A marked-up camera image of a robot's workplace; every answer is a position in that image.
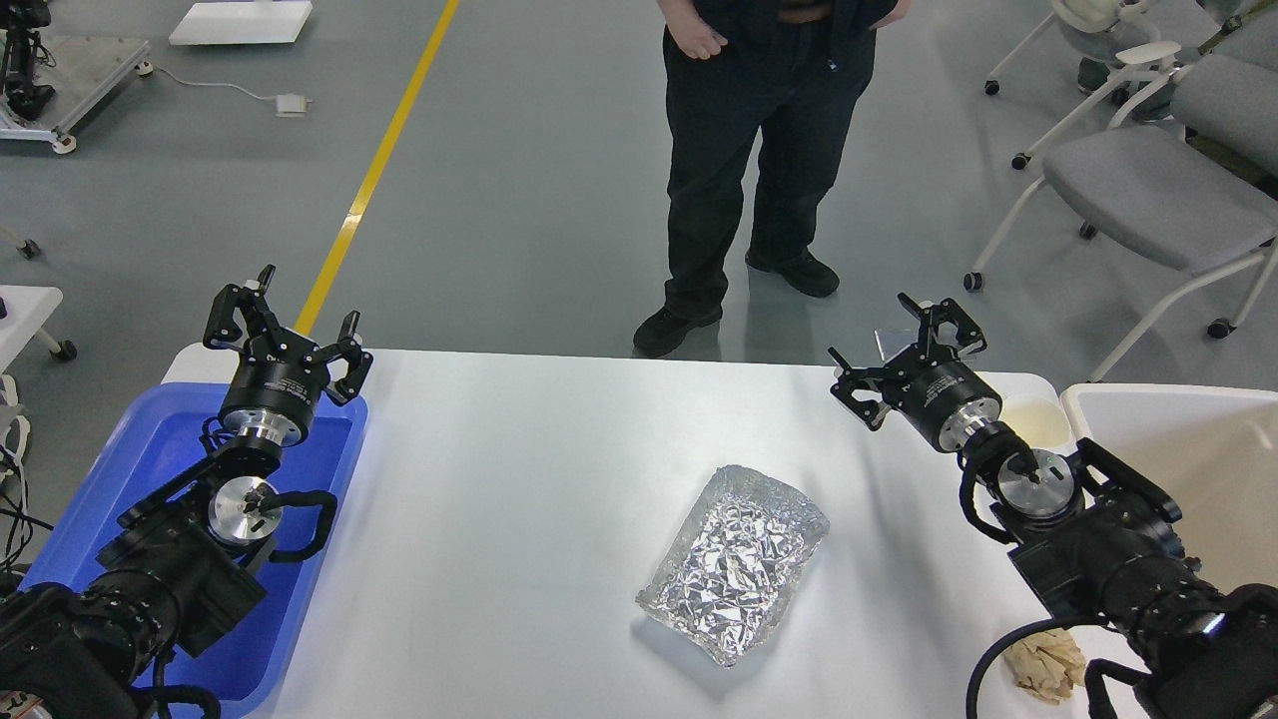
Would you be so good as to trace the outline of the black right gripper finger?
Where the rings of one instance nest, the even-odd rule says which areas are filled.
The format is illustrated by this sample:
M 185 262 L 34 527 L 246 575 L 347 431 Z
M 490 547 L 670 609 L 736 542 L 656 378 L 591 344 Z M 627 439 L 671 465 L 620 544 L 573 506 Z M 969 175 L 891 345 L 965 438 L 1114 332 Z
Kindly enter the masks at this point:
M 921 324 L 918 340 L 898 352 L 898 368 L 941 367 L 987 350 L 982 328 L 958 301 L 923 307 L 907 292 L 898 292 L 898 301 Z
M 900 412 L 904 364 L 898 359 L 881 367 L 852 367 L 836 347 L 828 347 L 828 355 L 841 370 L 829 393 L 868 429 L 881 429 L 889 412 Z

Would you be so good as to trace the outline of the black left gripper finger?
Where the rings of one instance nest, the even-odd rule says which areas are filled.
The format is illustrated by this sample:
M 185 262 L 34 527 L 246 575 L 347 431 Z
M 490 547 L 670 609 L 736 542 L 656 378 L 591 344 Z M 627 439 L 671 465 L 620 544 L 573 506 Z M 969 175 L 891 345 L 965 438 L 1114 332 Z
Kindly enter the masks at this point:
M 288 333 L 268 307 L 276 266 L 265 266 L 252 284 L 227 284 L 213 298 L 204 328 L 204 347 L 233 350 L 261 361 L 282 361 Z
M 317 351 L 318 365 L 328 365 L 334 360 L 343 360 L 346 364 L 343 377 L 328 381 L 323 387 L 323 395 L 337 406 L 346 405 L 360 395 L 374 363 L 374 356 L 360 345 L 360 336 L 357 333 L 359 321 L 360 312 L 348 313 L 339 328 L 337 340 Z

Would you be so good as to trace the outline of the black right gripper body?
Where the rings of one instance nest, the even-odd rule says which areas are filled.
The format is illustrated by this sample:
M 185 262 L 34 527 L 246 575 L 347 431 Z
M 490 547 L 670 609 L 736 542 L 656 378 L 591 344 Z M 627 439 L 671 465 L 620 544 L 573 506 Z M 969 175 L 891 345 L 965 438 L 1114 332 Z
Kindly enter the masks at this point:
M 1002 412 L 1003 398 L 967 368 L 953 347 L 909 346 L 887 361 L 887 404 L 941 453 L 958 453 Z

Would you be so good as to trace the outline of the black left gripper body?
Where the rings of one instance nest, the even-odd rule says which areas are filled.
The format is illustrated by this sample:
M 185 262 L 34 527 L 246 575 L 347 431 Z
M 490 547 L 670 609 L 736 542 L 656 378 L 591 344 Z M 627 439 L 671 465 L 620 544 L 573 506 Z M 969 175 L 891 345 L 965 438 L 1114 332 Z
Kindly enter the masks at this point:
M 331 381 L 327 365 L 305 363 L 318 350 L 307 338 L 250 340 L 219 410 L 222 427 L 268 427 L 281 437 L 307 437 Z

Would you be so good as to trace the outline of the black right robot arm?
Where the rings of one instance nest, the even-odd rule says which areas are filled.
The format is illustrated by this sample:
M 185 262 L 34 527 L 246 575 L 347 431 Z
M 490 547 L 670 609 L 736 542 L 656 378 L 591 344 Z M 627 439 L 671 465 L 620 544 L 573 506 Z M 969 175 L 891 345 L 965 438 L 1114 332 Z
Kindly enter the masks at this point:
M 1144 669 L 1094 659 L 1082 673 L 1091 718 L 1112 718 L 1105 679 L 1130 686 L 1150 718 L 1273 718 L 1275 587 L 1220 593 L 1200 579 L 1173 524 L 1176 501 L 1091 438 L 1068 455 L 1039 450 L 999 418 L 1003 400 L 964 364 L 987 346 L 958 301 L 898 301 L 918 340 L 882 365 L 836 356 L 832 395 L 868 428 L 900 412 L 930 447 L 955 453 L 958 504 L 982 535 L 1010 547 L 1048 619 L 1005 633 L 973 669 L 964 714 L 975 716 L 987 669 L 1031 633 L 1108 624 Z

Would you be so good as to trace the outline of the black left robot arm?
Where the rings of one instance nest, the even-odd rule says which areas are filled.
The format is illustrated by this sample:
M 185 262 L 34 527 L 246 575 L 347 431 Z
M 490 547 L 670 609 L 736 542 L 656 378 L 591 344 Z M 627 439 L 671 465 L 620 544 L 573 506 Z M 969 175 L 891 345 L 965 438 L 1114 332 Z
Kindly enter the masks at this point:
M 204 347 L 239 363 L 204 456 L 119 515 L 121 533 L 98 552 L 102 573 L 82 591 L 35 584 L 3 600 L 3 708 L 22 718 L 169 718 L 176 704 L 221 715 L 211 690 L 170 685 L 178 653 L 197 658 L 268 595 L 266 563 L 302 563 L 325 550 L 337 497 L 279 490 L 271 474 L 302 444 L 320 400 L 350 404 L 374 358 L 360 314 L 317 345 L 268 307 L 275 266 L 215 296 Z

